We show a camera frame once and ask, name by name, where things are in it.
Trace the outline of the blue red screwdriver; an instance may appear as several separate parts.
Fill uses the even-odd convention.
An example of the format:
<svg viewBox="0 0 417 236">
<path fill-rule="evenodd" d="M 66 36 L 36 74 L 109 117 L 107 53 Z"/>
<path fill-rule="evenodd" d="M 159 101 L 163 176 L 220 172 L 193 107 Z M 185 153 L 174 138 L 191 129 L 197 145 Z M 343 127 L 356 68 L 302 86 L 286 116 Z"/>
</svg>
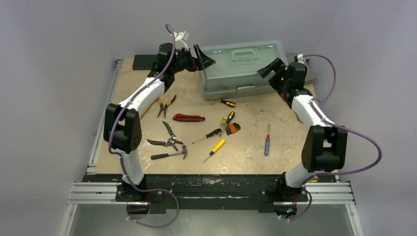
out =
<svg viewBox="0 0 417 236">
<path fill-rule="evenodd" d="M 270 147 L 270 124 L 268 125 L 268 133 L 265 140 L 265 147 L 264 147 L 264 156 L 269 155 L 269 147 Z"/>
</svg>

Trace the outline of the black handled screwdriver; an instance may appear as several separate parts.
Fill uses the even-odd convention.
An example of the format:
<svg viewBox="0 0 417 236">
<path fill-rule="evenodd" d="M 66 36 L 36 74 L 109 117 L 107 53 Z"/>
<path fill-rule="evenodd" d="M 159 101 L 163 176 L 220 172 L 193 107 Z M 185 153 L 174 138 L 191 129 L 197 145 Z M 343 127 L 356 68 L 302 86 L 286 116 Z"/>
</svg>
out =
<svg viewBox="0 0 417 236">
<path fill-rule="evenodd" d="M 199 139 L 199 140 L 197 140 L 195 142 L 192 142 L 192 144 L 197 143 L 197 142 L 199 142 L 201 140 L 204 140 L 204 139 L 208 139 L 208 138 L 213 137 L 213 136 L 218 136 L 221 133 L 222 133 L 222 129 L 221 128 L 217 128 L 217 129 L 211 131 L 210 133 L 206 134 L 203 138 L 201 138 L 201 139 Z"/>
</svg>

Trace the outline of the black network switch box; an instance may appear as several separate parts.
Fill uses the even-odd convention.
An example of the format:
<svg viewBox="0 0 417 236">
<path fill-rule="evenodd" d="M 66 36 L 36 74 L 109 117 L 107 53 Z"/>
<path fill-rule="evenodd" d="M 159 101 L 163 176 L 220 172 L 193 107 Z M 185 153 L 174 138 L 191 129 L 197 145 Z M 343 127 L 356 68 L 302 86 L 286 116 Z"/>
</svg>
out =
<svg viewBox="0 0 417 236">
<path fill-rule="evenodd" d="M 135 55 L 132 70 L 152 70 L 155 62 L 157 62 L 157 55 Z"/>
</svg>

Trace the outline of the orange hex key set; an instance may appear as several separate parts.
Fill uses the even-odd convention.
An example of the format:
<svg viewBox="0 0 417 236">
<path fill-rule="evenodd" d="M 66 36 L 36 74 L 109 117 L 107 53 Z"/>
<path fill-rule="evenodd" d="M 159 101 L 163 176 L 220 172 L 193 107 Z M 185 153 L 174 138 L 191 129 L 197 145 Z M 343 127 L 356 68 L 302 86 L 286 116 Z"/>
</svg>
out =
<svg viewBox="0 0 417 236">
<path fill-rule="evenodd" d="M 225 127 L 225 131 L 227 135 L 232 135 L 236 132 L 238 132 L 241 129 L 240 124 L 233 122 L 229 123 L 228 126 Z"/>
</svg>

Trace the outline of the red black utility knife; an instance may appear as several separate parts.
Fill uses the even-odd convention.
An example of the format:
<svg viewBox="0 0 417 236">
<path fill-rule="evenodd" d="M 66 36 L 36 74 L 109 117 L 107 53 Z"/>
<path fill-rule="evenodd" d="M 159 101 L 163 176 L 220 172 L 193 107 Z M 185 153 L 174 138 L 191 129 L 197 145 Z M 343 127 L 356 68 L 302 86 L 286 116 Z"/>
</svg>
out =
<svg viewBox="0 0 417 236">
<path fill-rule="evenodd" d="M 175 114 L 173 116 L 173 120 L 178 122 L 202 122 L 205 119 L 205 117 L 199 115 Z"/>
</svg>

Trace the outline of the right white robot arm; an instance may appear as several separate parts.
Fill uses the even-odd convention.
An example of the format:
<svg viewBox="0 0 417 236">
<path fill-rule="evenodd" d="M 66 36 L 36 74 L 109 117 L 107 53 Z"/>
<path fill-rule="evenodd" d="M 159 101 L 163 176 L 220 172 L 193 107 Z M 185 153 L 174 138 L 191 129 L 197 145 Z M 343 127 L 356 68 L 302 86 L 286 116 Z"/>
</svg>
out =
<svg viewBox="0 0 417 236">
<path fill-rule="evenodd" d="M 269 78 L 269 85 L 308 129 L 300 163 L 286 172 L 284 182 L 276 187 L 282 200 L 290 199 L 315 174 L 331 173 L 345 164 L 348 134 L 330 124 L 310 90 L 304 87 L 307 71 L 302 56 L 289 64 L 276 58 L 257 71 L 262 78 Z"/>
</svg>

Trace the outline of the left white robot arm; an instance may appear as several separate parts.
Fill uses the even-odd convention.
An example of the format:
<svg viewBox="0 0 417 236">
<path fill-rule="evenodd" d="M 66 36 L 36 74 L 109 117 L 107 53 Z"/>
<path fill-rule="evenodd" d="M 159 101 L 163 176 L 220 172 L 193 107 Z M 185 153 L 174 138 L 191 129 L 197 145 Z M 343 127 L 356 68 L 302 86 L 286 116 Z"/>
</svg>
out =
<svg viewBox="0 0 417 236">
<path fill-rule="evenodd" d="M 169 190 L 147 189 L 141 184 L 145 174 L 137 156 L 142 139 L 140 115 L 171 87 L 176 73 L 203 71 L 216 63 L 198 45 L 194 45 L 194 49 L 195 57 L 187 48 L 176 49 L 174 43 L 161 44 L 144 83 L 121 103 L 110 103 L 106 107 L 103 138 L 108 143 L 109 153 L 118 156 L 122 180 L 130 184 L 127 194 L 134 201 L 141 201 L 150 192 L 170 194 Z"/>
</svg>

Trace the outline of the black yellow stubby screwdriver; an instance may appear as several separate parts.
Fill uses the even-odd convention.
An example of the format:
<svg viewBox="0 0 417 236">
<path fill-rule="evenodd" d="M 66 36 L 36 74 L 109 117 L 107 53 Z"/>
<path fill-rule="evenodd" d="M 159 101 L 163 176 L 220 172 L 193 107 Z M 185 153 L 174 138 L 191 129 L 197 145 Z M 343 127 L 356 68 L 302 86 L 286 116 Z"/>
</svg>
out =
<svg viewBox="0 0 417 236">
<path fill-rule="evenodd" d="M 230 121 L 234 118 L 234 116 L 235 116 L 235 112 L 231 111 L 227 117 L 224 117 L 221 120 L 220 127 L 225 128 L 227 125 L 229 125 Z"/>
</svg>

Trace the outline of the grey plastic case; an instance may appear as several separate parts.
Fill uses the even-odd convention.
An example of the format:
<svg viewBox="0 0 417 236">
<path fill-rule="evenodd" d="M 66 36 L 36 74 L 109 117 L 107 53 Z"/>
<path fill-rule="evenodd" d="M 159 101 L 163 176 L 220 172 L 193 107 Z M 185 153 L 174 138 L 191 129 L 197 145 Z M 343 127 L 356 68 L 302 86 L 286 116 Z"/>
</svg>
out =
<svg viewBox="0 0 417 236">
<path fill-rule="evenodd" d="M 288 62 L 294 62 L 294 61 L 298 60 L 298 54 L 287 54 L 286 57 L 287 57 Z M 317 75 L 313 71 L 311 66 L 309 65 L 309 62 L 310 62 L 310 59 L 303 56 L 303 63 L 307 67 L 307 74 L 306 74 L 306 77 L 305 77 L 305 85 L 310 85 L 310 84 L 314 83 L 315 80 L 317 79 Z"/>
</svg>

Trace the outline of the yellow handled pliers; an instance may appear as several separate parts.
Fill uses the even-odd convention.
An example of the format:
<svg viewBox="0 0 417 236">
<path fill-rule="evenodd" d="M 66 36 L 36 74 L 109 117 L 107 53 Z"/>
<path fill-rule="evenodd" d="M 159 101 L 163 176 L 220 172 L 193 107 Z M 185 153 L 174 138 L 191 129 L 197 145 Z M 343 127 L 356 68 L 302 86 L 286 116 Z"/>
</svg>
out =
<svg viewBox="0 0 417 236">
<path fill-rule="evenodd" d="M 148 105 L 148 107 L 147 107 L 147 108 L 143 111 L 143 113 L 141 114 L 140 119 L 142 119 L 142 118 L 146 115 L 146 113 L 149 111 L 149 109 L 152 107 L 152 105 L 153 105 L 154 103 L 156 103 L 158 100 L 159 100 L 159 98 L 156 98 L 154 101 L 152 101 L 152 102 Z"/>
</svg>

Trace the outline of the yellow black needle pliers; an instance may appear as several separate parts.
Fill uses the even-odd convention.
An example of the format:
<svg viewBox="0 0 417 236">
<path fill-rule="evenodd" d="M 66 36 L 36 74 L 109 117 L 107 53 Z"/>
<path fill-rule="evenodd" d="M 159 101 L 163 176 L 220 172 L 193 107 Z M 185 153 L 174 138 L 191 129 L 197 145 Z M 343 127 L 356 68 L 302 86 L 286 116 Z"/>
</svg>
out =
<svg viewBox="0 0 417 236">
<path fill-rule="evenodd" d="M 161 101 L 161 99 L 158 97 L 156 99 L 156 101 L 158 102 L 160 108 L 159 108 L 159 112 L 158 112 L 157 117 L 160 117 L 160 115 L 163 114 L 163 116 L 165 118 L 166 117 L 167 108 L 174 103 L 174 101 L 176 100 L 176 98 L 177 98 L 177 95 L 175 94 L 174 97 L 170 101 L 168 101 L 167 103 L 164 104 Z"/>
</svg>

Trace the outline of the yellow handled screwdriver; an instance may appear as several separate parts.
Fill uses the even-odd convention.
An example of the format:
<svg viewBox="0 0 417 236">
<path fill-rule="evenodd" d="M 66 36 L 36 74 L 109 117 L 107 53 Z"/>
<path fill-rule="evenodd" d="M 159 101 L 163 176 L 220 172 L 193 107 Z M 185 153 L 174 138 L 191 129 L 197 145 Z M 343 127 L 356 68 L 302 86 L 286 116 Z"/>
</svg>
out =
<svg viewBox="0 0 417 236">
<path fill-rule="evenodd" d="M 222 139 L 209 153 L 209 155 L 203 160 L 203 163 L 205 163 L 212 155 L 214 155 L 224 144 L 226 140 Z"/>
</svg>

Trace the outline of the translucent green tool box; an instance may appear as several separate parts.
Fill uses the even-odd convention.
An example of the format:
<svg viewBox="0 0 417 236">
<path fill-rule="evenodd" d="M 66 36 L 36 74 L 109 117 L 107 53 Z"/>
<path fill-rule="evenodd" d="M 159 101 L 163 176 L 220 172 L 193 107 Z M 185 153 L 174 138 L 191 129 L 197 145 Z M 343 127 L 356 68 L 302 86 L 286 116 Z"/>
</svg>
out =
<svg viewBox="0 0 417 236">
<path fill-rule="evenodd" d="M 279 40 L 253 41 L 201 47 L 215 64 L 200 71 L 204 100 L 219 100 L 273 93 L 268 79 L 257 71 L 280 58 L 287 58 Z"/>
</svg>

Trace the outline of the black handled hammer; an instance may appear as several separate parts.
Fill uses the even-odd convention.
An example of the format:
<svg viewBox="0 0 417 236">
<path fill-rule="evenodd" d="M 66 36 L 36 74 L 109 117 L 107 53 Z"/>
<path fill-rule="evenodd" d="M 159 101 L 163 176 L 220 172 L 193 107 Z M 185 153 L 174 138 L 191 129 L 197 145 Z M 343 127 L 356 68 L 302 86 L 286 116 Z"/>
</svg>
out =
<svg viewBox="0 0 417 236">
<path fill-rule="evenodd" d="M 182 150 L 181 151 L 176 151 L 176 152 L 172 152 L 172 153 L 163 153 L 163 154 L 157 154 L 157 155 L 152 155 L 150 158 L 151 160 L 156 160 L 156 159 L 160 159 L 160 158 L 165 158 L 165 157 L 169 157 L 169 156 L 173 156 L 173 155 L 183 155 L 183 159 L 185 159 L 187 157 L 187 148 L 186 145 L 182 146 Z"/>
</svg>

